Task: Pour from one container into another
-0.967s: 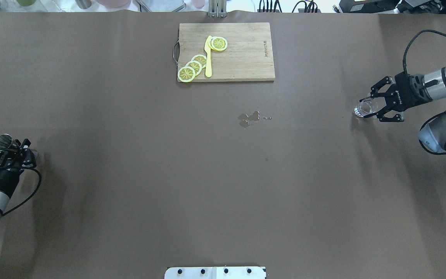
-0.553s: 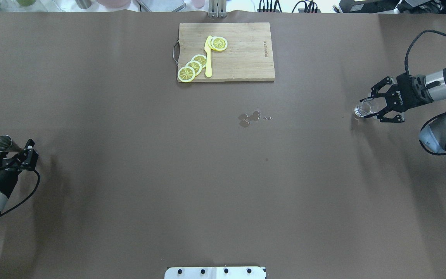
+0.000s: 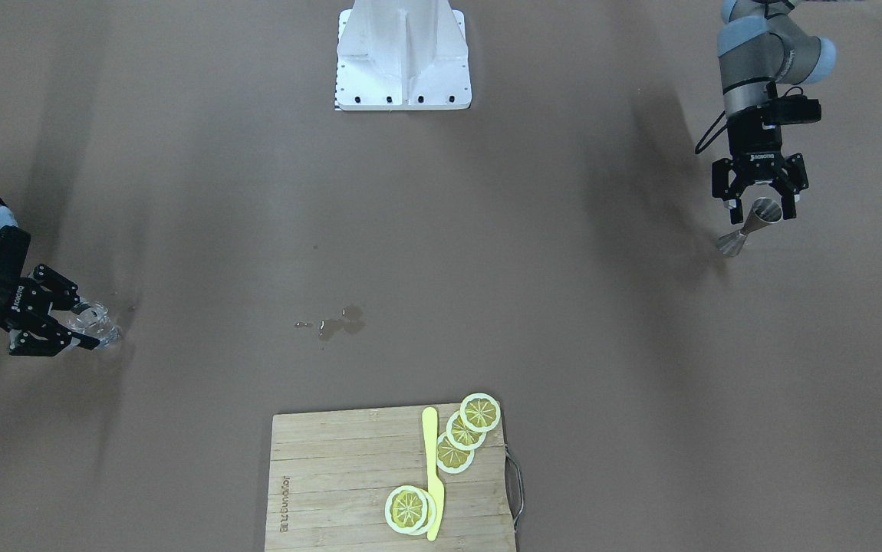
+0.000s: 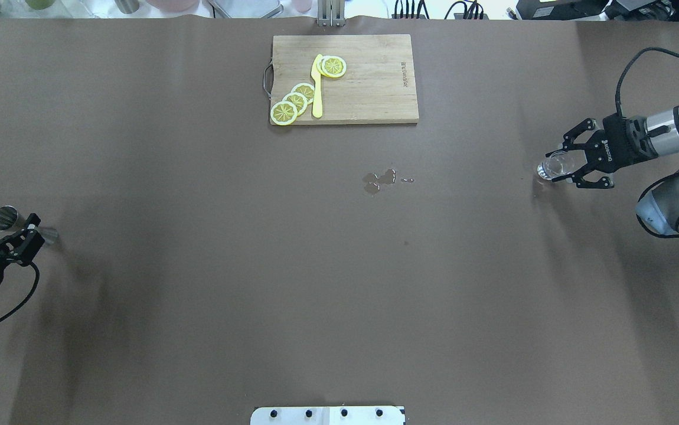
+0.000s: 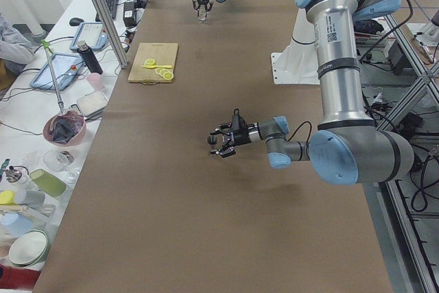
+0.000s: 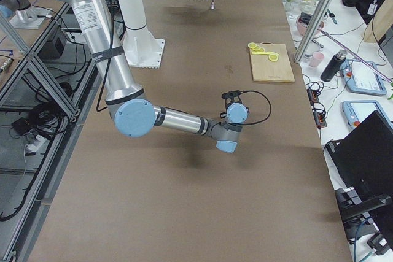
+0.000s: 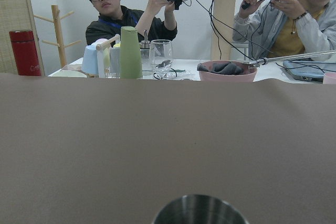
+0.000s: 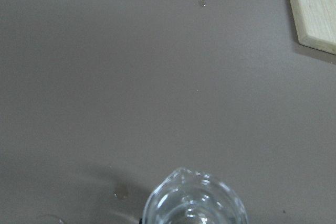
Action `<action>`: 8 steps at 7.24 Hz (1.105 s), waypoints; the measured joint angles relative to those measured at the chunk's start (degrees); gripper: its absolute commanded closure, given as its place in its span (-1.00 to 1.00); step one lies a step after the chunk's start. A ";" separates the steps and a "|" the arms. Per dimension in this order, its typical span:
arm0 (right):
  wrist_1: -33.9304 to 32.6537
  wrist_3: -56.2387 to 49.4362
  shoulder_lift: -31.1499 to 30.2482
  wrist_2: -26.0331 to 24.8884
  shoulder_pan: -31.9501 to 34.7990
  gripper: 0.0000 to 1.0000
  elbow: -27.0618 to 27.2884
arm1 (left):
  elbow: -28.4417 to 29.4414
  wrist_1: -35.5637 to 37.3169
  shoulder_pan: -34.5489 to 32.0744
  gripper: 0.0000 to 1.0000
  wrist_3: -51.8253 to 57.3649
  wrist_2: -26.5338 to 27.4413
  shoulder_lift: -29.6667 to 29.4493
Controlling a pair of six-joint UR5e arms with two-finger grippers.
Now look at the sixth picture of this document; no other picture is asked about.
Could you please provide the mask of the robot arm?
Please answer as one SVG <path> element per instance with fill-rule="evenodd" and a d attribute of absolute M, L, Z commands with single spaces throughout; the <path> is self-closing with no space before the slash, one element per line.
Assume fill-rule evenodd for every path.
<path fill-rule="evenodd" d="M 216 147 L 233 153 L 247 119 L 239 91 L 223 94 L 228 100 L 220 121 L 153 105 L 131 73 L 133 66 L 160 66 L 164 40 L 151 35 L 142 0 L 60 0 L 69 4 L 103 79 L 105 99 L 120 133 L 141 137 L 155 126 L 209 136 Z"/>

